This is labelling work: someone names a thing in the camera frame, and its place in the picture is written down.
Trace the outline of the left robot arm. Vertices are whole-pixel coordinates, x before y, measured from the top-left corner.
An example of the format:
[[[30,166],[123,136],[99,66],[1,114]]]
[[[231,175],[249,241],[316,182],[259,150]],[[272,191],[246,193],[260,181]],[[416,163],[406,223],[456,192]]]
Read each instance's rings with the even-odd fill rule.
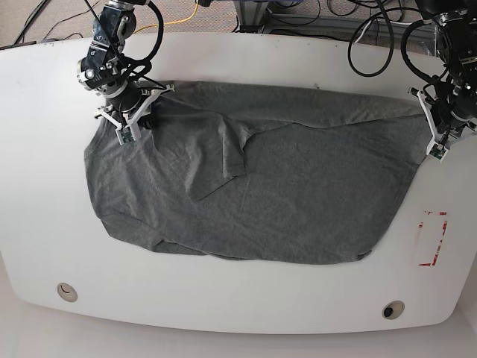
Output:
[[[364,78],[382,74],[391,64],[394,53],[394,27],[389,13],[408,10],[419,13],[420,19],[407,25],[400,40],[400,52],[406,67],[425,85],[411,93],[430,110],[428,122],[436,135],[437,145],[451,145],[449,141],[461,139],[466,128],[476,134],[476,2],[475,1],[417,1],[416,7],[386,8],[376,2],[377,12],[364,20],[354,31],[347,47],[347,61],[351,69]],[[390,45],[383,67],[375,72],[359,71],[353,64],[352,48],[365,34],[365,28],[382,19],[388,29]],[[408,40],[412,33],[427,25],[435,26],[435,51],[443,61],[440,75],[429,75],[416,67],[408,56]]]

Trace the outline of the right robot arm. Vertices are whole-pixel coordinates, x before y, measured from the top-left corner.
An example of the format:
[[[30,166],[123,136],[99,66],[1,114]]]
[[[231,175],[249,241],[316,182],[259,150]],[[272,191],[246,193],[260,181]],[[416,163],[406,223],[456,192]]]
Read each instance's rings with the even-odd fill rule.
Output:
[[[153,48],[142,59],[123,53],[126,39],[136,30],[135,6],[146,6],[157,18],[159,29]],[[150,130],[155,125],[151,105],[142,109],[152,95],[165,85],[149,78],[152,60],[163,39],[164,20],[159,8],[152,1],[109,1],[100,14],[88,6],[94,16],[93,38],[85,58],[78,62],[78,82],[86,90],[94,90],[105,98],[105,105],[97,109],[95,118],[109,118],[119,128],[124,128],[134,115],[138,126]]]

